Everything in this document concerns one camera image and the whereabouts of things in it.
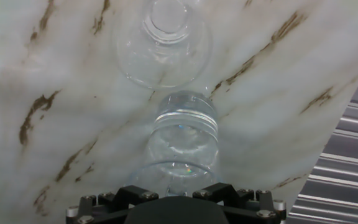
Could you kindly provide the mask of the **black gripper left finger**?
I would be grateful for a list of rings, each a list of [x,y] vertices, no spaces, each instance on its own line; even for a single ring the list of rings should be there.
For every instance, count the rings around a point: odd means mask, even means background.
[[[85,195],[78,205],[66,209],[66,224],[122,224],[136,205],[157,200],[158,194],[135,185],[116,193]]]

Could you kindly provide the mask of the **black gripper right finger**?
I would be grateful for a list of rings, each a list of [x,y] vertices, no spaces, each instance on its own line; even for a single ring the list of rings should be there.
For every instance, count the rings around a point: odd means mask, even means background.
[[[273,199],[269,190],[236,190],[220,182],[193,192],[192,197],[215,203],[229,223],[281,224],[287,220],[286,201]]]

